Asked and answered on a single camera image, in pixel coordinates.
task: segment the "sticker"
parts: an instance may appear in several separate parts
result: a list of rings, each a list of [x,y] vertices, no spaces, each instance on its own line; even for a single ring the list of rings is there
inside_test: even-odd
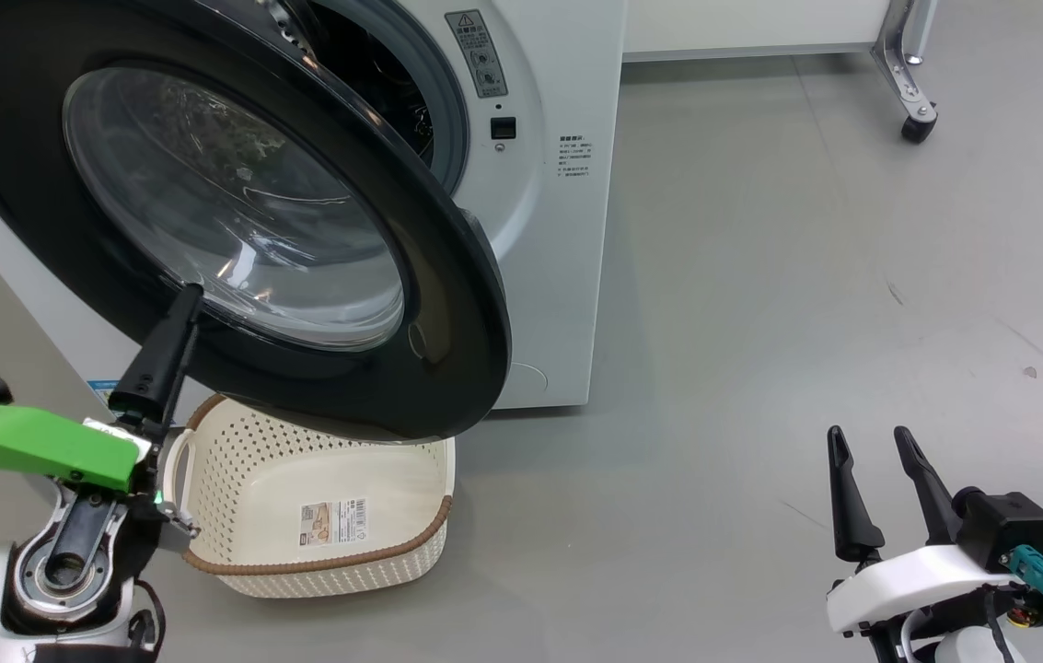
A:
[[[558,177],[587,177],[591,175],[593,143],[581,134],[559,136]]]
[[[351,544],[366,536],[365,498],[301,507],[302,546]]]
[[[116,391],[116,386],[120,383],[120,380],[88,380],[88,386],[95,391],[99,402],[107,407],[107,399],[113,396],[113,391]]]
[[[484,18],[476,9],[444,14],[444,18],[459,49],[463,51],[467,72],[471,73],[471,80],[476,82],[476,94],[481,99],[505,97],[509,93],[505,71],[496,58],[496,46],[492,45],[492,35],[484,26]]]

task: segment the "metal table leg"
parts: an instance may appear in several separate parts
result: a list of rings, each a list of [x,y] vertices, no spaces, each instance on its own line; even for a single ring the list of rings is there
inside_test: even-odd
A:
[[[929,41],[929,26],[933,25],[938,0],[926,0],[915,7],[912,24],[905,33],[909,38],[905,46],[905,62],[909,65],[921,65],[926,59],[926,43]]]
[[[908,114],[901,126],[901,138],[918,144],[929,137],[938,122],[938,112],[926,94],[918,88],[914,75],[905,62],[904,36],[909,16],[918,0],[890,0],[882,32],[874,44],[872,53],[882,68],[886,78],[901,100]]]

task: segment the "floor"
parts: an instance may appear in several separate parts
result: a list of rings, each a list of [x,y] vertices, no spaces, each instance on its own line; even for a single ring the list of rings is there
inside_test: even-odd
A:
[[[459,441],[409,587],[257,601],[156,557],[164,659],[872,660],[824,616],[829,424],[887,556],[925,537],[893,425],[947,487],[1043,505],[1043,4],[942,3],[917,73],[942,119],[915,147],[864,56],[628,68],[591,403]],[[0,372],[91,413],[2,281]],[[45,516],[0,475],[0,541]]]

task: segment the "front-load washing machine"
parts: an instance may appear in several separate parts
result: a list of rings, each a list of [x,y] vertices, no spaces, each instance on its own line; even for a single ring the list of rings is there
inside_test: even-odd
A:
[[[95,391],[199,283],[178,419],[208,390],[379,438],[584,403],[625,14],[0,0],[0,273]]]

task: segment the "barcode label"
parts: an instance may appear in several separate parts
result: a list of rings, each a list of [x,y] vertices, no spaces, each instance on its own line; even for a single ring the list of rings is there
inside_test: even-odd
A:
[[[299,545],[351,544],[369,537],[365,498],[323,501],[301,507]]]

